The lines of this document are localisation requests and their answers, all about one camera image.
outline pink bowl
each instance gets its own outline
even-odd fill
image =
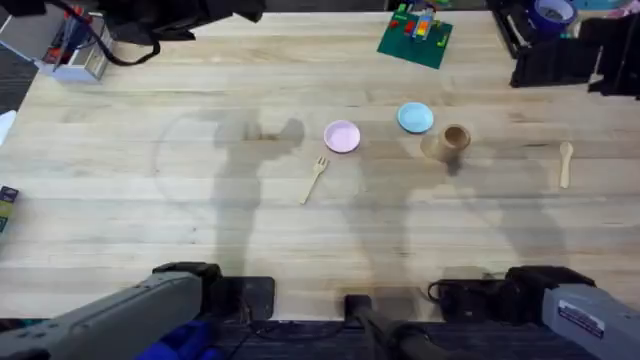
[[[350,121],[334,121],[324,129],[324,143],[337,153],[348,153],[360,144],[360,130]]]

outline wooden table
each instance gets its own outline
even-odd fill
[[[428,319],[429,281],[521,264],[570,266],[640,306],[639,103],[510,88],[489,13],[442,13],[455,28],[438,71],[376,52],[388,19],[234,18],[110,66],[101,86],[38,76],[0,148],[0,183],[21,190],[0,241],[0,317],[54,316],[187,260],[273,276],[276,318],[337,318],[344,294],[366,292]],[[471,131],[457,175],[396,125],[407,101],[433,109],[432,134]],[[336,119],[361,129],[352,154],[323,144]],[[320,155],[331,164],[301,206]]]

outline spoon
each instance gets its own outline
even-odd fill
[[[571,162],[571,156],[573,155],[573,145],[571,145],[571,143],[568,141],[564,141],[562,144],[560,144],[560,155],[562,155],[560,187],[566,189],[569,187],[569,163]]]

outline small bowl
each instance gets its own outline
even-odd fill
[[[324,129],[324,143],[332,151],[346,154],[360,144],[360,130],[347,120],[336,120]]]
[[[398,109],[398,124],[411,134],[422,134],[433,126],[433,113],[425,104],[410,102]]]

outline green lego baseplate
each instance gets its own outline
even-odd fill
[[[451,38],[453,25],[434,21],[425,40],[405,35],[404,28],[407,23],[413,21],[417,24],[419,18],[420,16],[407,12],[393,13],[380,41],[380,46],[378,46],[378,52],[439,69],[444,51]],[[391,22],[394,20],[398,24],[391,27]]]

